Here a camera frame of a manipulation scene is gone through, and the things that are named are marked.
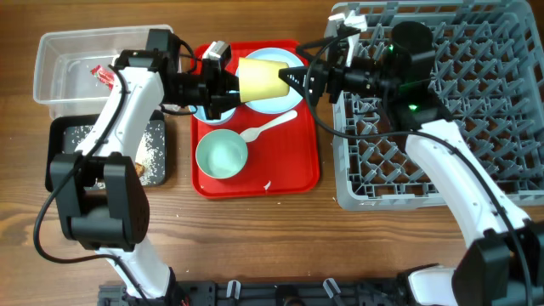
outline wood surface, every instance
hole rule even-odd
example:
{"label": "wood surface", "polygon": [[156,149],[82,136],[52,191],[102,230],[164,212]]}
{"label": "wood surface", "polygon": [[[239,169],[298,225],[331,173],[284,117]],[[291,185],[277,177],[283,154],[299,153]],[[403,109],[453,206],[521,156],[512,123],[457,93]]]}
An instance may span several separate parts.
{"label": "wood surface", "polygon": [[[0,304],[95,305],[98,285],[120,281],[105,261],[58,265],[32,245],[34,220],[48,195],[43,178],[51,119],[32,98],[41,35],[168,24],[194,47],[218,39],[308,42],[323,36],[335,2],[25,0],[0,6]],[[532,5],[541,29],[544,3]],[[332,124],[328,104],[318,111]],[[465,251],[446,207],[342,210],[334,201],[332,136],[321,129],[321,179],[310,192],[207,201],[190,184],[189,118],[169,116],[167,126],[173,170],[163,186],[146,189],[149,237],[179,280],[355,280],[421,264],[455,265]],[[544,207],[527,211],[544,219]],[[44,247],[63,258],[88,254],[64,238],[56,213],[52,205],[42,227]]]}

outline transparent container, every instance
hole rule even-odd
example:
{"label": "transparent container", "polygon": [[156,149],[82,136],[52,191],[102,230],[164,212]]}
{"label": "transparent container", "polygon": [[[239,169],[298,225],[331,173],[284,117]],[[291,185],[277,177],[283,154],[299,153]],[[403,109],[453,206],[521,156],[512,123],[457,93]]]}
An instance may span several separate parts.
{"label": "transparent container", "polygon": [[49,107],[49,115],[99,114],[110,90],[91,70],[107,66],[123,49],[143,49],[149,29],[169,25],[142,25],[81,31],[62,31],[42,36],[34,69],[34,100]]}

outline red placemat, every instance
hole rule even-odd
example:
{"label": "red placemat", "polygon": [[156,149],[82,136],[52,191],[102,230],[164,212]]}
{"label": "red placemat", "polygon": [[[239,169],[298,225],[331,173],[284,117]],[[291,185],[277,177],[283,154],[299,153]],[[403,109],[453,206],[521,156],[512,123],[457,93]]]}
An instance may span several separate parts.
{"label": "red placemat", "polygon": [[[295,54],[298,42],[233,42],[232,60],[227,71],[235,73],[238,58],[261,48],[283,48]],[[209,45],[200,46],[195,55],[200,58]],[[244,168],[232,178],[215,179],[204,174],[196,164],[195,151],[204,135],[215,129],[229,129],[241,133],[256,128],[279,115],[266,115],[242,105],[230,120],[210,126],[191,117],[191,181],[196,192],[211,199],[244,196],[265,196],[300,193],[312,189],[320,177],[320,163],[315,138],[315,123],[306,101],[294,110],[297,118],[262,132],[257,140],[247,144],[248,158]]]}

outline spoon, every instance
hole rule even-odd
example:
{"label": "spoon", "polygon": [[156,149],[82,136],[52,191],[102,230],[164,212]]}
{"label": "spoon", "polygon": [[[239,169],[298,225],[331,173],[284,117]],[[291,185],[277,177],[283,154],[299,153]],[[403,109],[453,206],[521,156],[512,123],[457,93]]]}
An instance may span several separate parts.
{"label": "spoon", "polygon": [[262,127],[251,127],[245,130],[244,132],[240,133],[240,136],[244,139],[244,141],[252,142],[253,140],[257,139],[258,135],[269,128],[275,127],[278,124],[282,124],[285,122],[288,122],[292,119],[295,119],[297,117],[297,111],[296,110],[289,110],[287,113],[275,118],[271,122],[266,123]]}

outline green cup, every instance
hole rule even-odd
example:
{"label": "green cup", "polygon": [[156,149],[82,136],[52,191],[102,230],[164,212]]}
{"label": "green cup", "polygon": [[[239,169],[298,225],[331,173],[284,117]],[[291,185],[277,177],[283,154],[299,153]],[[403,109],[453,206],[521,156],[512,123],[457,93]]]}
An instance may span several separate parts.
{"label": "green cup", "polygon": [[196,164],[214,179],[232,178],[246,161],[246,142],[238,133],[227,129],[207,133],[196,146]]}

